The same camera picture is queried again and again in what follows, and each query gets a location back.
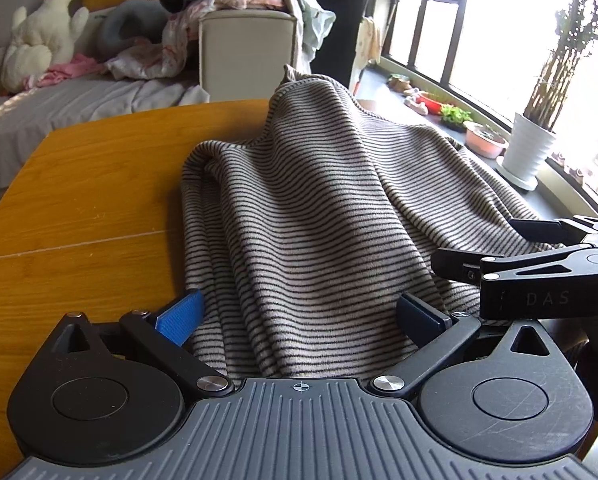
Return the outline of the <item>grey striped knit garment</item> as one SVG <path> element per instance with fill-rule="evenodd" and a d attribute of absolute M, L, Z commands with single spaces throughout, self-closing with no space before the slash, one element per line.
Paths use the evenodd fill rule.
<path fill-rule="evenodd" d="M 400 295 L 478 311 L 477 287 L 433 274 L 435 250 L 539 250 L 512 228 L 527 203 L 451 136 L 297 70 L 256 139 L 196 146 L 182 202 L 185 284 L 205 300 L 192 348 L 235 379 L 369 378 L 414 349 Z"/>

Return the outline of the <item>white ribbed plant pot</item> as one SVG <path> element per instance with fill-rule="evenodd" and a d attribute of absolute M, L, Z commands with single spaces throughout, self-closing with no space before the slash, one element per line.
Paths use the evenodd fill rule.
<path fill-rule="evenodd" d="M 510 144 L 496 159 L 497 172 L 516 188 L 534 191 L 538 185 L 538 171 L 552 153 L 555 141 L 555 133 L 516 113 Z"/>

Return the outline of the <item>pink bowl planter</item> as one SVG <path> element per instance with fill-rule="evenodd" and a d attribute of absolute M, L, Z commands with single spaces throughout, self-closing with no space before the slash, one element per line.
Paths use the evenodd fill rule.
<path fill-rule="evenodd" d="M 508 141 L 487 126 L 467 120 L 464 127 L 465 144 L 477 155 L 486 159 L 496 159 L 508 148 Z"/>

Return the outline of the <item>small green plant tray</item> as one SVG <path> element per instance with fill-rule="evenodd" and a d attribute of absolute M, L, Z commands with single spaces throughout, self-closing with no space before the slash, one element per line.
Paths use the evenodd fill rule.
<path fill-rule="evenodd" d="M 468 110 L 463 110 L 463 108 L 451 104 L 442 104 L 439 116 L 441 122 L 447 128 L 462 133 L 466 131 L 465 122 L 473 120 L 472 114 Z"/>

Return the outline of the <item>red small pot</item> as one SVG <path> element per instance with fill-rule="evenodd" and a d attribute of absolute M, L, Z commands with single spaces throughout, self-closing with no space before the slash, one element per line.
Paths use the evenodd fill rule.
<path fill-rule="evenodd" d="M 435 93 L 421 92 L 417 98 L 419 102 L 426 106 L 429 114 L 441 114 L 441 107 L 444 102 L 443 99 L 439 98 Z"/>

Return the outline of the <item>tall bamboo plant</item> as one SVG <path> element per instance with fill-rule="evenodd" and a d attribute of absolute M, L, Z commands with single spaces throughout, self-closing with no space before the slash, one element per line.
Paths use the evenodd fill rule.
<path fill-rule="evenodd" d="M 525 118 L 546 131 L 554 129 L 576 69 L 598 40 L 598 0 L 567 0 L 555 17 L 557 44 L 523 111 Z"/>

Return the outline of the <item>floral white blanket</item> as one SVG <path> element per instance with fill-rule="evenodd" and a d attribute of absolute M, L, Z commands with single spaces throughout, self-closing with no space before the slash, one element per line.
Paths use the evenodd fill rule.
<path fill-rule="evenodd" d="M 198 18 L 175 14 L 165 24 L 159 44 L 136 44 L 107 61 L 105 66 L 116 79 L 171 78 L 184 70 L 188 47 L 198 38 Z"/>

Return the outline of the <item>pink cloth on sofa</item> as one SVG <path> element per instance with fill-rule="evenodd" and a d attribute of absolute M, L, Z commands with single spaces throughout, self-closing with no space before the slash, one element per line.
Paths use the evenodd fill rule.
<path fill-rule="evenodd" d="M 87 75 L 99 75 L 107 72 L 107 67 L 82 53 L 77 53 L 70 62 L 50 66 L 44 73 L 31 75 L 23 81 L 23 89 L 46 88 L 60 82 Z"/>

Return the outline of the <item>beige sofa with grey sheet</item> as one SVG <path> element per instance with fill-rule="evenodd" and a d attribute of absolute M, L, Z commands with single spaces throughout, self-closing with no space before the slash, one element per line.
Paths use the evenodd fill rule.
<path fill-rule="evenodd" d="M 165 107 L 268 98 L 284 65 L 310 67 L 299 21 L 281 11 L 218 10 L 192 28 L 197 36 L 189 47 L 199 52 L 188 58 L 198 62 L 197 73 L 150 80 L 90 74 L 0 104 L 0 193 L 55 130 Z"/>

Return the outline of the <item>grey neck pillow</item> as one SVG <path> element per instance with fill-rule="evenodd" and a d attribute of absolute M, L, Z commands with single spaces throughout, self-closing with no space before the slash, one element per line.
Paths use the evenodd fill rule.
<path fill-rule="evenodd" d="M 116 6 L 97 33 L 97 49 L 109 60 L 136 44 L 159 44 L 170 13 L 159 0 L 126 0 Z"/>

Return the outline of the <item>white plush duck toy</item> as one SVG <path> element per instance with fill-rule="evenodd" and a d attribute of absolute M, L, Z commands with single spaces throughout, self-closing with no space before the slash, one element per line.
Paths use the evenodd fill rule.
<path fill-rule="evenodd" d="M 25 6 L 14 11 L 0 73 L 7 92 L 19 93 L 29 76 L 42 75 L 50 66 L 72 60 L 75 44 L 90 17 L 85 6 L 71 15 L 72 1 L 43 0 L 31 14 Z"/>

